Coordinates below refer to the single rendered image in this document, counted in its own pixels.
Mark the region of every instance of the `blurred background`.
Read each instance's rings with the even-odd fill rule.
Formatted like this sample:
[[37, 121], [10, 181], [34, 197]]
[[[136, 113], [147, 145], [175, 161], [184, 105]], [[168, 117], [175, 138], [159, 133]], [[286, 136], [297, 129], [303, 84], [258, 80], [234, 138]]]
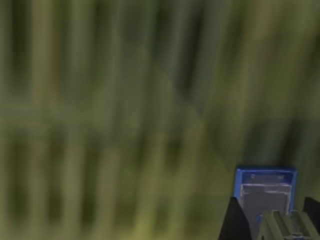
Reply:
[[217, 239], [240, 164], [320, 200], [319, 10], [0, 0], [1, 237]]

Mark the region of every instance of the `blue frame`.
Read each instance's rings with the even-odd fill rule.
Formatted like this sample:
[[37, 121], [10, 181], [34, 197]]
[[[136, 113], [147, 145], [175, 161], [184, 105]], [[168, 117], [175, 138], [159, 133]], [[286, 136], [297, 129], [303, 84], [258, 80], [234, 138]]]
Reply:
[[275, 174], [283, 175], [284, 178], [281, 180], [281, 183], [289, 184], [292, 186], [290, 203], [289, 203], [289, 212], [294, 209], [295, 202], [295, 192], [296, 192], [296, 183], [297, 183], [297, 170], [294, 167], [247, 167], [240, 166], [236, 169], [235, 172], [235, 181], [233, 188], [233, 196], [237, 200], [241, 201], [241, 185], [246, 180], [246, 174]]

